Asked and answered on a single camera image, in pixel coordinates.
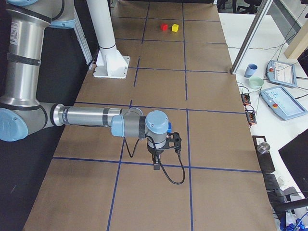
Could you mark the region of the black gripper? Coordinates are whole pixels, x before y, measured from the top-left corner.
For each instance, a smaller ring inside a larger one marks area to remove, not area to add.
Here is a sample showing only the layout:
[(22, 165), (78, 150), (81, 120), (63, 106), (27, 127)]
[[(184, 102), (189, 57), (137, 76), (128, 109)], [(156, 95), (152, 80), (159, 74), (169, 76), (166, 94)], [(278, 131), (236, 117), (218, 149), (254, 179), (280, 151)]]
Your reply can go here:
[(156, 149), (155, 150), (150, 145), (147, 145), (147, 150), (152, 154), (152, 159), (154, 160), (153, 161), (154, 170), (160, 170), (160, 168), (161, 168), (160, 162), (159, 162), (159, 160), (155, 160), (155, 156), (160, 155), (164, 150), (163, 149)]

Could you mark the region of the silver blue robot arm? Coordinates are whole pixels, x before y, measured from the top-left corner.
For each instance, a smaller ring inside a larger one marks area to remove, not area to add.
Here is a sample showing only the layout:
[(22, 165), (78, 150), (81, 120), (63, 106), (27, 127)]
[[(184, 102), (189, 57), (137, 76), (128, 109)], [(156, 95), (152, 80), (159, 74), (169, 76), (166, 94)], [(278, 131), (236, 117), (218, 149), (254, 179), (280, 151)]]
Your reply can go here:
[(5, 94), (0, 99), (0, 138), (17, 141), (44, 128), (62, 125), (109, 127), (118, 137), (147, 139), (154, 168), (168, 147), (168, 117), (162, 111), (143, 115), (138, 108), (95, 108), (41, 103), (36, 99), (44, 31), (73, 28), (72, 0), (9, 0), (10, 46)]

